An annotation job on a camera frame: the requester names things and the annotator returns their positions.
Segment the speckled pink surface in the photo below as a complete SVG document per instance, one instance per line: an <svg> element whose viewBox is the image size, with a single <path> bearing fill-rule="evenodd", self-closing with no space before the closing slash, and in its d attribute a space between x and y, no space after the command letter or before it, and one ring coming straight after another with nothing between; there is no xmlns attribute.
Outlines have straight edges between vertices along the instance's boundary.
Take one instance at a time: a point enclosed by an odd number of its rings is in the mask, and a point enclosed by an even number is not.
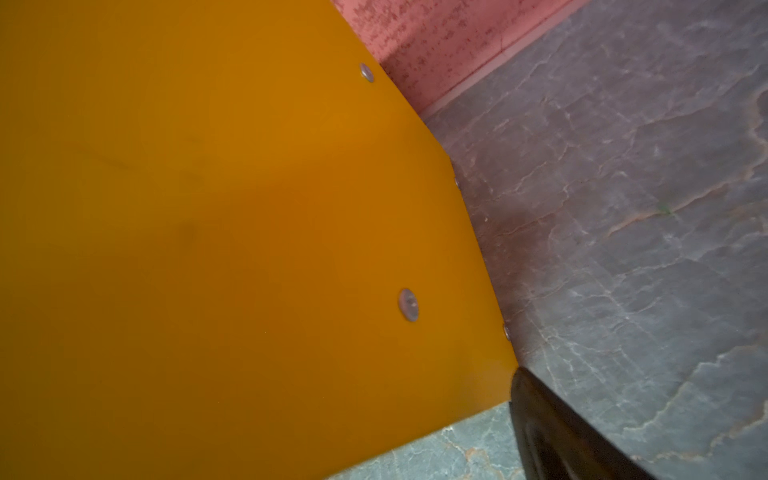
<svg viewBox="0 0 768 480"><path fill-rule="evenodd" d="M333 0L416 111L571 0Z"/></svg>

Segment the round metal fastener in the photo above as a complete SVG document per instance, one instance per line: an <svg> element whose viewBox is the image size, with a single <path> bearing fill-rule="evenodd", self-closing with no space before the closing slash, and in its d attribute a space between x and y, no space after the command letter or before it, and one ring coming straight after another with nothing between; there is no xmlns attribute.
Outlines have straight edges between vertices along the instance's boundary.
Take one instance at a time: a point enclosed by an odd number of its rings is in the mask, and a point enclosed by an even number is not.
<svg viewBox="0 0 768 480"><path fill-rule="evenodd" d="M360 73L362 76L369 82L373 83L373 72L370 68L368 68L368 65L361 63L360 64Z"/></svg>
<svg viewBox="0 0 768 480"><path fill-rule="evenodd" d="M419 318L419 302L416 300L416 295L414 295L411 290L408 290L407 288L400 290L397 304L400 307L402 315L408 321L415 322Z"/></svg>

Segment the yellow metal sheet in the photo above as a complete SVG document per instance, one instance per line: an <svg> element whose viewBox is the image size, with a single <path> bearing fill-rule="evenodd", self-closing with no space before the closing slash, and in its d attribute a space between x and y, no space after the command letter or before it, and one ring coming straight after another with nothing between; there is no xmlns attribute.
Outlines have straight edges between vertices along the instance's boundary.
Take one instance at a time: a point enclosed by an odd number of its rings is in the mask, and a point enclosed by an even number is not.
<svg viewBox="0 0 768 480"><path fill-rule="evenodd" d="M321 478L507 398L449 159L328 1L0 18L0 477Z"/></svg>

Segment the marble floor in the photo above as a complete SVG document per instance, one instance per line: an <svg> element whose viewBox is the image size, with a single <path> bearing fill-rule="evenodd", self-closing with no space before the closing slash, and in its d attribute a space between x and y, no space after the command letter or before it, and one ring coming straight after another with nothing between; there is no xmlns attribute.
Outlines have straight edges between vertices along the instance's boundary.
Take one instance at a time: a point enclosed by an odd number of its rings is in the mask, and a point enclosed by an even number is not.
<svg viewBox="0 0 768 480"><path fill-rule="evenodd" d="M427 120L521 363L659 479L768 472L768 2L593 0ZM506 406L337 475L523 478Z"/></svg>

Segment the metal bolt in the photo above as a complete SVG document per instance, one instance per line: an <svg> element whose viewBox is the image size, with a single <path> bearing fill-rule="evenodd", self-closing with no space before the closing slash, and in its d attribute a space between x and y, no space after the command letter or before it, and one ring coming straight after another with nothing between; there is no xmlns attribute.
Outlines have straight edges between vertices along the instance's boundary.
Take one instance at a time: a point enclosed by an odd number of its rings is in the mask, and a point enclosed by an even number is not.
<svg viewBox="0 0 768 480"><path fill-rule="evenodd" d="M373 83L373 72L370 68L368 68L368 65L361 63L360 64L360 73L362 74L365 79L371 83Z"/></svg>
<svg viewBox="0 0 768 480"><path fill-rule="evenodd" d="M411 290L407 288L400 290L397 304L408 321L415 322L419 318L419 302L416 301L416 295Z"/></svg>

